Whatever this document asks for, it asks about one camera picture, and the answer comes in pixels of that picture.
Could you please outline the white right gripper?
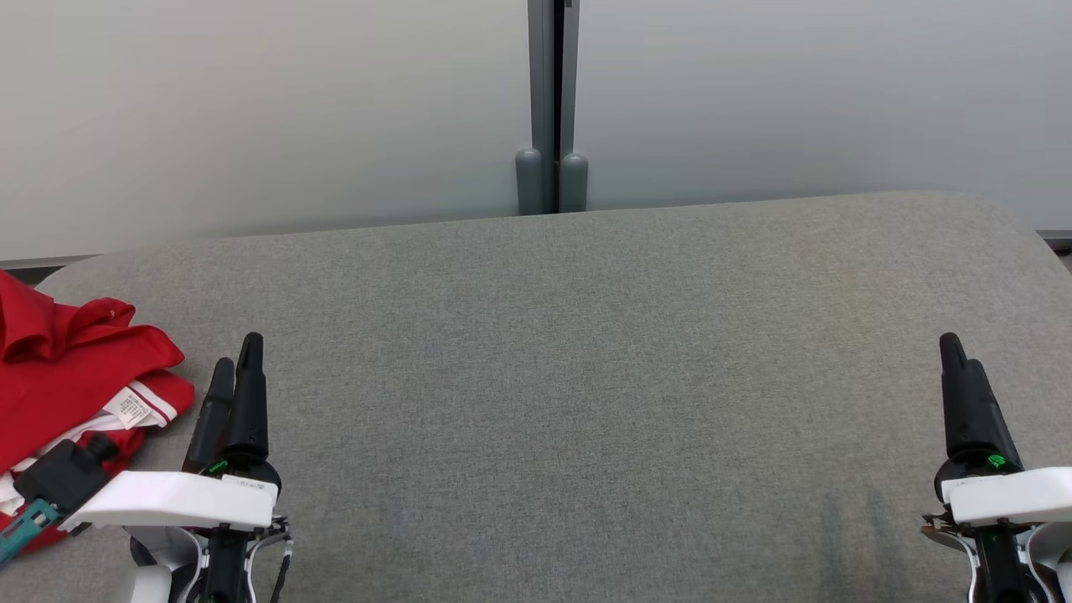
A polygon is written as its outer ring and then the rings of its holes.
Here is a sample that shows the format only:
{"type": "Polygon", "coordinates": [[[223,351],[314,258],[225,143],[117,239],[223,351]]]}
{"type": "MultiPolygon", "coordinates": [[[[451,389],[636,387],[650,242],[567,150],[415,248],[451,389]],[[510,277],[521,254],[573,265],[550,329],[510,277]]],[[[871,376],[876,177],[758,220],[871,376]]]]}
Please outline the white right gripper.
{"type": "MultiPolygon", "coordinates": [[[[991,450],[991,455],[1002,458],[991,461],[993,466],[1023,466],[982,363],[969,358],[961,337],[953,332],[942,333],[939,350],[949,461],[964,461],[969,451],[976,448],[977,440],[991,450]]],[[[976,527],[996,523],[1071,523],[1068,466],[973,477],[963,477],[957,470],[943,470],[937,476],[935,491],[956,524],[976,527]]]]}

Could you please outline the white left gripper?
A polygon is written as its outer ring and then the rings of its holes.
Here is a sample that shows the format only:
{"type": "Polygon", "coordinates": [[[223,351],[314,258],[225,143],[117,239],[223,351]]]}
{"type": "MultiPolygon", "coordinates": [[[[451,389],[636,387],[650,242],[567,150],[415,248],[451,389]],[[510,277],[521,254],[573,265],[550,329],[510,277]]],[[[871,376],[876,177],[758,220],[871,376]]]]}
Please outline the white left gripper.
{"type": "Polygon", "coordinates": [[[265,462],[241,471],[224,464],[269,455],[264,339],[250,332],[236,364],[220,358],[190,439],[183,471],[121,471],[69,518],[62,530],[100,527],[265,529],[282,477],[265,462]]]}

